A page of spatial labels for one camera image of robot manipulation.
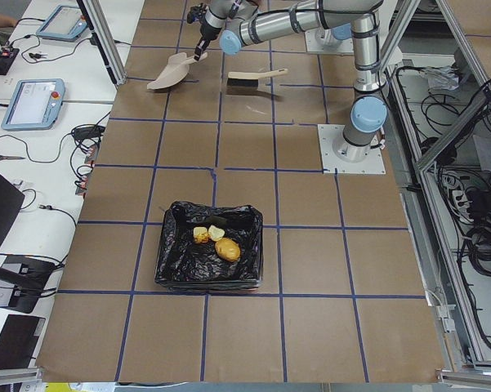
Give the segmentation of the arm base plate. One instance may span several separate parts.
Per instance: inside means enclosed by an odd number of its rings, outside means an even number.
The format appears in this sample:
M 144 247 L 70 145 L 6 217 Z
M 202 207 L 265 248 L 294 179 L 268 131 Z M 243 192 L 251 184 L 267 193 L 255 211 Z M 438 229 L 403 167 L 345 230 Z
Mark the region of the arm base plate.
M 325 174 L 385 175 L 382 149 L 377 138 L 366 146 L 350 145 L 343 135 L 344 125 L 319 124 L 319 150 Z
M 311 54 L 353 55 L 350 24 L 332 29 L 312 29 L 305 32 L 306 50 Z

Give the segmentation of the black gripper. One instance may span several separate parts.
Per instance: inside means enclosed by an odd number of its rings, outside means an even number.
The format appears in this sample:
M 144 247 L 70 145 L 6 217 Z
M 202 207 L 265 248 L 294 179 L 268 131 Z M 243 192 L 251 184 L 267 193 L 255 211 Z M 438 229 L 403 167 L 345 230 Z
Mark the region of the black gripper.
M 194 49 L 194 60 L 200 61 L 206 51 L 209 42 L 216 40 L 221 29 L 225 25 L 225 19 L 214 14 L 211 10 L 206 10 L 201 18 L 200 33 L 201 39 Z

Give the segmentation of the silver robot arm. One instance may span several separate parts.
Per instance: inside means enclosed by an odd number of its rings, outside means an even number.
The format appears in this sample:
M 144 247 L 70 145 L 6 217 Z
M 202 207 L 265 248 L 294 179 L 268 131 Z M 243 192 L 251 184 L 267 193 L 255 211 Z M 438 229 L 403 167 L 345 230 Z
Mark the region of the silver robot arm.
M 349 25 L 355 67 L 355 100 L 342 134 L 333 142 L 341 160 L 359 163 L 366 158 L 375 134 L 387 117 L 379 92 L 381 68 L 379 1 L 300 1 L 288 7 L 260 11 L 258 1 L 209 1 L 190 8 L 188 23 L 200 23 L 194 58 L 200 60 L 210 43 L 218 42 L 227 55 L 243 48 L 309 30 L 331 31 Z
M 249 19 L 258 11 L 260 5 L 261 1 L 255 0 L 212 0 L 209 3 L 209 10 L 222 20 Z

